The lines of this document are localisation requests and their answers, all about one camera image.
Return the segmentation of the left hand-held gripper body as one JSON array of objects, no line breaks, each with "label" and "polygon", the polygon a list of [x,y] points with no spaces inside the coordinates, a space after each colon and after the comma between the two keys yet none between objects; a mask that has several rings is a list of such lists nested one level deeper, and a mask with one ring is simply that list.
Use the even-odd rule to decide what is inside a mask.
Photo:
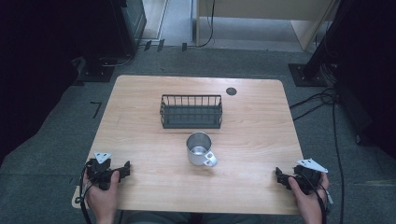
[{"label": "left hand-held gripper body", "polygon": [[111,176],[115,169],[110,168],[111,153],[94,152],[93,158],[87,162],[88,179],[99,186],[99,189],[108,190],[110,187]]}]

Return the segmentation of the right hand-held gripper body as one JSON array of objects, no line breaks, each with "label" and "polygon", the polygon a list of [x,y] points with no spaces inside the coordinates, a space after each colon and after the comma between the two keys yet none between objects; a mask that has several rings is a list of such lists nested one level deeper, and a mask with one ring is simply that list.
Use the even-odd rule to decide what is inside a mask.
[{"label": "right hand-held gripper body", "polygon": [[327,168],[313,159],[298,160],[296,163],[293,168],[295,179],[305,194],[317,188],[322,173],[328,173]]}]

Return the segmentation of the person's right hand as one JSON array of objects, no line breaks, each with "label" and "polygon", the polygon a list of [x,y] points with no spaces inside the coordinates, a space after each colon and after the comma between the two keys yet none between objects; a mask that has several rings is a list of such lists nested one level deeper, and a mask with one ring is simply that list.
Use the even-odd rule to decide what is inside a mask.
[{"label": "person's right hand", "polygon": [[301,191],[298,183],[293,177],[289,177],[289,183],[301,216],[302,214],[322,214],[321,206],[325,205],[327,202],[326,190],[329,187],[327,174],[321,174],[321,186],[317,191],[309,195]]}]

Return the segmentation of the person's left hand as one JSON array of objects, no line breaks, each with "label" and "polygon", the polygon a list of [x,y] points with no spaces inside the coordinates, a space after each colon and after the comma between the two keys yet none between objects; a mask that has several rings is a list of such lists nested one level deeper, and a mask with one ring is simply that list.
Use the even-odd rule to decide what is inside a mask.
[{"label": "person's left hand", "polygon": [[95,216],[104,214],[116,215],[118,209],[119,180],[120,173],[115,171],[111,176],[109,189],[102,190],[91,183],[87,174],[84,175],[83,183],[91,186],[85,193],[85,200]]}]

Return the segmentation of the silver metal cup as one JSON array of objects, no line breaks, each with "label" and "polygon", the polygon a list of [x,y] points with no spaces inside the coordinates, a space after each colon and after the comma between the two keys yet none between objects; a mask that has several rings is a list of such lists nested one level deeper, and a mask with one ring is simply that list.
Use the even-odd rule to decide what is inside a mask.
[{"label": "silver metal cup", "polygon": [[218,164],[215,154],[212,152],[212,141],[204,132],[192,133],[186,141],[189,161],[197,166],[205,165],[214,167]]}]

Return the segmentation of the black stand base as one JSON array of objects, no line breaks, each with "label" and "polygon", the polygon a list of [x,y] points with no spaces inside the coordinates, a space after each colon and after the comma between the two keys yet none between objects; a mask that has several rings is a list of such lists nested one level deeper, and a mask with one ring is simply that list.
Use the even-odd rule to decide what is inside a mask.
[{"label": "black stand base", "polygon": [[78,59],[77,70],[80,82],[109,82],[116,65],[116,60],[95,57]]}]

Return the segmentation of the black metal stand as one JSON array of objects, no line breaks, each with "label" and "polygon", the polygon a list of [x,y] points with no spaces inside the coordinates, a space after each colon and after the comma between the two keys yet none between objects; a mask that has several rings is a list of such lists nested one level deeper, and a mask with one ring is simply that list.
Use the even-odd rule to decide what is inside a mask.
[{"label": "black metal stand", "polygon": [[289,63],[288,68],[297,87],[326,87],[327,81],[322,75],[321,66],[326,57],[336,57],[338,53],[334,49],[336,34],[342,24],[342,20],[350,8],[352,0],[338,0],[335,16],[331,23],[327,24],[326,32],[311,59],[307,63]]}]

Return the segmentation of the dark cabinet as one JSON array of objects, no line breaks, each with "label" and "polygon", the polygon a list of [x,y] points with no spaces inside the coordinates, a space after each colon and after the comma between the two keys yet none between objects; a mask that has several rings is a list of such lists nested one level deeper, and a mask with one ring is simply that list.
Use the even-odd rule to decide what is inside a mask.
[{"label": "dark cabinet", "polygon": [[147,24],[143,0],[110,0],[120,37],[121,53],[134,56]]}]

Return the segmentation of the light wooden furniture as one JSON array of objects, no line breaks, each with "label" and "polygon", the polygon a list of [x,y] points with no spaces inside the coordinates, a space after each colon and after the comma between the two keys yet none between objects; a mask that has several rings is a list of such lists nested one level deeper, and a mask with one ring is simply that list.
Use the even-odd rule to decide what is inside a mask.
[{"label": "light wooden furniture", "polygon": [[302,50],[307,50],[337,0],[192,0],[195,43],[200,45],[200,19],[270,19],[290,21]]}]

